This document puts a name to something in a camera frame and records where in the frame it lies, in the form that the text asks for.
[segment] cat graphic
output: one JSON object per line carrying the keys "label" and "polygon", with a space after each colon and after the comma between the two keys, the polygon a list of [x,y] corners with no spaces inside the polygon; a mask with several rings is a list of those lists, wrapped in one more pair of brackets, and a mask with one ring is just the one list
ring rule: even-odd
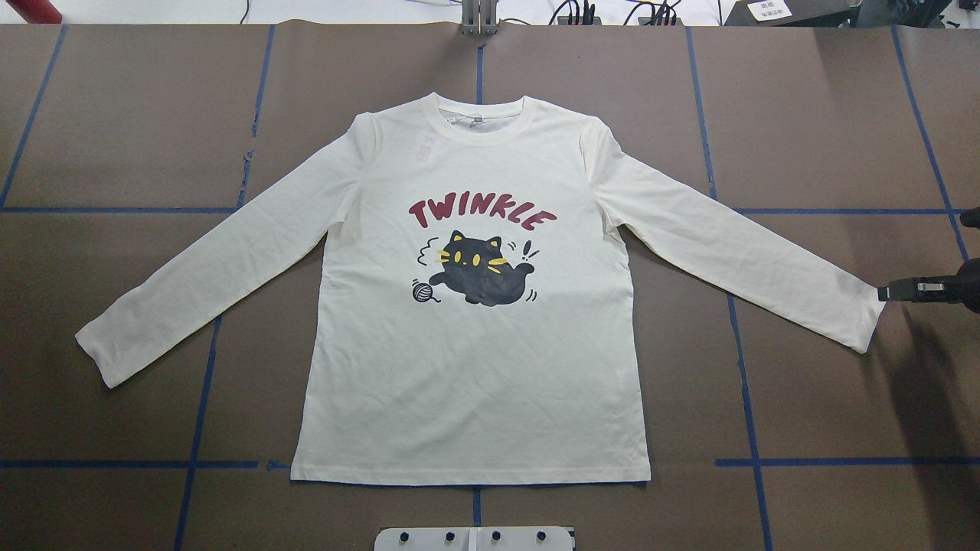
{"label": "cat graphic", "polygon": [[429,278],[430,285],[445,283],[470,304],[511,304],[524,294],[524,279],[534,273],[530,264],[512,267],[500,253],[500,237],[487,240],[466,237],[454,230],[439,251],[443,272]]}

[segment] white sticker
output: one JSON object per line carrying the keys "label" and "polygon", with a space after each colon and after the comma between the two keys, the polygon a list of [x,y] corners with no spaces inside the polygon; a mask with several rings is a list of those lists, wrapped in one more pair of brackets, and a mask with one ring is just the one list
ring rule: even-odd
{"label": "white sticker", "polygon": [[756,18],[756,21],[772,21],[788,18],[793,15],[783,0],[764,0],[763,2],[756,2],[748,6],[749,11],[752,12],[752,17]]}

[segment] neckline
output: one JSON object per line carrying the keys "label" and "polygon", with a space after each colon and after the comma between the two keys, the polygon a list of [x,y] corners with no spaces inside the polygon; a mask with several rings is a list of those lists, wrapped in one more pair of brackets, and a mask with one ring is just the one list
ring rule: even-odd
{"label": "neckline", "polygon": [[[508,103],[473,104],[454,101],[432,92],[422,98],[425,117],[442,135],[466,145],[495,145],[503,143],[520,134],[530,123],[534,110],[534,100],[528,96]],[[467,132],[442,118],[440,109],[462,115],[482,115],[483,117],[507,117],[517,115],[516,120],[492,132]]]}

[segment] shirt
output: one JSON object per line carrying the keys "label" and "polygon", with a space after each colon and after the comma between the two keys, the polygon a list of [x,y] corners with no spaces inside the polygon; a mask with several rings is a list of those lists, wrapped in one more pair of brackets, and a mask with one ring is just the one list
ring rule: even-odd
{"label": "shirt", "polygon": [[293,478],[647,480],[621,225],[867,349],[873,287],[627,156],[599,119],[435,93],[357,115],[76,338],[116,386],[327,234]]}

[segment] red object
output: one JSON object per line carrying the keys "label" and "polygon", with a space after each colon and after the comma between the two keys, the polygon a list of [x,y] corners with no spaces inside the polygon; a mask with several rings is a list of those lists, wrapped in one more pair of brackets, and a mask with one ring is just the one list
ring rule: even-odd
{"label": "red object", "polygon": [[60,23],[61,12],[48,0],[7,0],[28,23]]}

